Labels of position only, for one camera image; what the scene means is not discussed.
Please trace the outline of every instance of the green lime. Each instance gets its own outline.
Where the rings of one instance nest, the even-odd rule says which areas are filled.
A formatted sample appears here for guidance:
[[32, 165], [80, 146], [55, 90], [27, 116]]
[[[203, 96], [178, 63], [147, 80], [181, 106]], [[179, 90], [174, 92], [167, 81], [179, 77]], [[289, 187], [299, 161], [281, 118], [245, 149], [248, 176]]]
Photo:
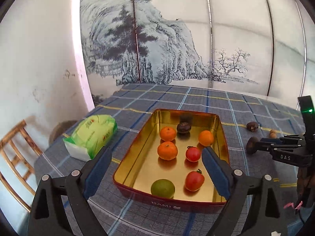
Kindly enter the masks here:
[[151, 194], [163, 198], [173, 198], [175, 193], [174, 184], [167, 179], [159, 179], [151, 186]]

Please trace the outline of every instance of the wooden chair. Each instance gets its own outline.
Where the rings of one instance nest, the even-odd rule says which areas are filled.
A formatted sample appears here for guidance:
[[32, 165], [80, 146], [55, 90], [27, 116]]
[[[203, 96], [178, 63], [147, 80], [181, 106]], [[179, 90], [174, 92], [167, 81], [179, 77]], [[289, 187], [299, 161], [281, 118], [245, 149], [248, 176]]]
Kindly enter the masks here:
[[[9, 131], [8, 134], [6, 134], [2, 140], [0, 140], [0, 153], [6, 163], [9, 165], [10, 169], [13, 171], [13, 173], [16, 175], [16, 177], [19, 179], [19, 181], [26, 187], [27, 190], [33, 195], [35, 195], [35, 191], [30, 187], [30, 185], [26, 182], [26, 180], [29, 178], [31, 174], [34, 174], [34, 168], [27, 162], [27, 160], [23, 157], [23, 155], [20, 153], [16, 145], [13, 143], [12, 138], [20, 133], [28, 145], [33, 149], [33, 151], [40, 156], [42, 154], [42, 151], [39, 149], [39, 147], [34, 143], [33, 139], [29, 136], [29, 134], [26, 132], [24, 127], [26, 126], [26, 122], [22, 120], [18, 125], [16, 125], [13, 129]], [[4, 146], [6, 144], [9, 144], [14, 152], [15, 157], [13, 160], [10, 160], [7, 156], [7, 154], [4, 152]], [[21, 176], [20, 173], [16, 170], [16, 165], [19, 162], [23, 162], [25, 166], [28, 168], [27, 172], [24, 176]], [[13, 197], [26, 209], [30, 212], [31, 208], [29, 205], [25, 203], [21, 199], [21, 197], [13, 190], [13, 188], [10, 186], [10, 184], [7, 182], [7, 180], [3, 177], [3, 175], [0, 173], [0, 181], [3, 183], [5, 188], [13, 195]]]

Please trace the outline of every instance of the orange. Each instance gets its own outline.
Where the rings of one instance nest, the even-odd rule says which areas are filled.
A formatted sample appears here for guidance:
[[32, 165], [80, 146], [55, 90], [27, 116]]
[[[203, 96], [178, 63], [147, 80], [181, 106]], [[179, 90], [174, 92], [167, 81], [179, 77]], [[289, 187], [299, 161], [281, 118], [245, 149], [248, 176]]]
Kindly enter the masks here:
[[176, 158], [178, 150], [173, 142], [166, 141], [160, 144], [157, 148], [157, 154], [163, 160], [172, 160]]
[[204, 130], [199, 134], [198, 140], [203, 146], [211, 146], [214, 143], [215, 138], [210, 131]]
[[176, 138], [176, 130], [172, 127], [164, 127], [160, 131], [160, 137], [163, 141], [173, 141]]

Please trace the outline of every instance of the blue checkered tablecloth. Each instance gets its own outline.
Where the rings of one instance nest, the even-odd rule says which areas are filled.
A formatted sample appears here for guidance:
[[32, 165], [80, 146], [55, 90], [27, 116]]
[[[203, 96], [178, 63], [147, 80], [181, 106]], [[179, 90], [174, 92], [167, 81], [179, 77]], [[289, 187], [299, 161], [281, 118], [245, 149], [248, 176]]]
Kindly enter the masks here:
[[[270, 174], [281, 184], [283, 205], [296, 201], [297, 168], [273, 161], [266, 152], [248, 156], [245, 146], [251, 136], [266, 137], [270, 129], [278, 136], [300, 134], [305, 131], [299, 111], [280, 104], [240, 94], [194, 87], [159, 84], [129, 84], [104, 100], [87, 114], [109, 114], [119, 127], [108, 147], [112, 150], [111, 162], [96, 194], [89, 199], [90, 206], [101, 225], [111, 235], [198, 235], [204, 236], [218, 217], [214, 214], [195, 214], [149, 206], [127, 199], [112, 182], [112, 175], [130, 144], [155, 109], [178, 109], [209, 112], [219, 115], [229, 148], [230, 165], [247, 175], [261, 177]], [[256, 133], [245, 125], [257, 121], [261, 129]], [[74, 125], [67, 134], [71, 134]], [[35, 162], [37, 181], [42, 175], [52, 178], [67, 176], [81, 169], [84, 162], [70, 157], [62, 138], [58, 138]], [[68, 220], [76, 235], [82, 235], [74, 219], [67, 198], [63, 196]], [[250, 198], [245, 202], [242, 214], [234, 229], [241, 232]], [[294, 211], [285, 210], [287, 223], [298, 220]]]

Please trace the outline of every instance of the metal tin box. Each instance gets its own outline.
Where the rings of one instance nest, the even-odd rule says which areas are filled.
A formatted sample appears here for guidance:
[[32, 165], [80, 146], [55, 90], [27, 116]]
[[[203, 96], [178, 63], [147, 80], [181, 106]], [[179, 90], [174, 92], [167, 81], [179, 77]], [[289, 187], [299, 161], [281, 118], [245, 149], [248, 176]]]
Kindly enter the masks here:
[[[178, 155], [171, 161], [162, 160], [157, 154], [157, 148], [163, 141], [159, 132], [165, 126], [176, 129], [182, 115], [189, 113], [192, 129], [187, 134], [177, 133], [173, 141], [178, 149]], [[124, 159], [113, 175], [113, 180], [121, 193], [136, 201], [157, 205], [168, 209], [187, 212], [209, 213], [214, 206], [223, 206], [225, 199], [218, 194], [201, 159], [189, 162], [185, 157], [187, 146], [204, 148], [198, 142], [198, 135], [203, 130], [213, 133], [215, 142], [213, 150], [229, 163], [228, 148], [219, 117], [204, 112], [187, 112], [180, 110], [155, 110], [141, 129]], [[200, 169], [205, 177], [204, 184], [196, 192], [185, 189], [187, 174]], [[168, 179], [175, 185], [172, 199], [151, 195], [151, 185], [158, 179]]]

